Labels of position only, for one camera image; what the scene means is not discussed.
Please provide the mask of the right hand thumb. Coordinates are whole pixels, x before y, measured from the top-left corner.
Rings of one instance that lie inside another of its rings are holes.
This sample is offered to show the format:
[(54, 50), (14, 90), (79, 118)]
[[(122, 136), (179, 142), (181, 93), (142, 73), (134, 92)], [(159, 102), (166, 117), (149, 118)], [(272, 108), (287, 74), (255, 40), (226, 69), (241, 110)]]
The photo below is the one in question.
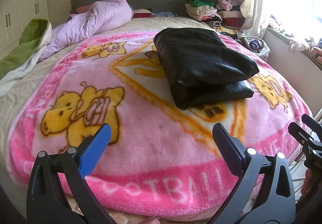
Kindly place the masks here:
[(308, 193), (311, 191), (314, 177), (314, 172), (311, 169), (307, 169), (305, 173), (304, 182), (301, 188), (301, 194), (303, 197), (306, 197), (306, 195), (308, 195)]

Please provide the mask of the left hand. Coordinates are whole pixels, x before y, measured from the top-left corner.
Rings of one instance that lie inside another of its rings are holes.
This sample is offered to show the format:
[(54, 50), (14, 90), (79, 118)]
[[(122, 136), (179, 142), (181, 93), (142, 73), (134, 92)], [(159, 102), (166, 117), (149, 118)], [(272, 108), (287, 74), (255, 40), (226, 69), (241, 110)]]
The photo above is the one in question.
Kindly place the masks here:
[(139, 222), (138, 224), (160, 224), (160, 216), (148, 217), (147, 219)]

